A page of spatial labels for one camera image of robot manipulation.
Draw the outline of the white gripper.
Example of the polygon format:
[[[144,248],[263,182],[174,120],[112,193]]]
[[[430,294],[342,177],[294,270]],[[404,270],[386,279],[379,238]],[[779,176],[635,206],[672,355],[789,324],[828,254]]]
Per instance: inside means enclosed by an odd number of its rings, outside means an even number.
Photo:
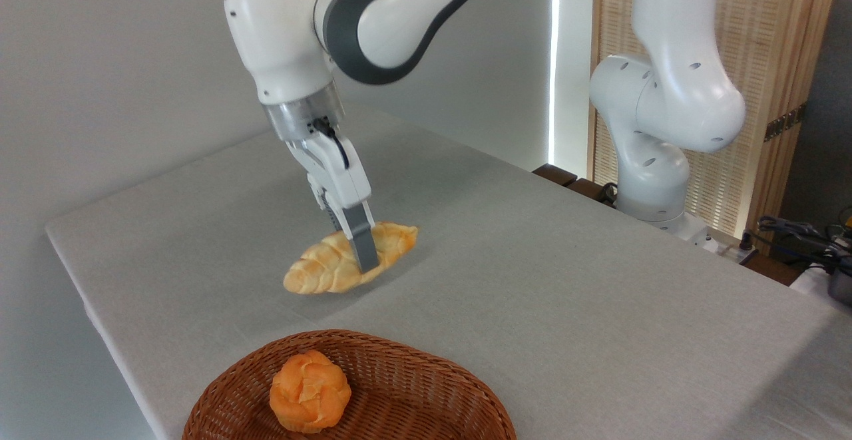
[[[379,265],[372,234],[375,221],[365,202],[371,186],[352,142],[317,132],[306,139],[287,140],[286,145],[310,174],[308,182],[320,209],[329,215],[335,230],[344,231],[360,272],[374,270]]]

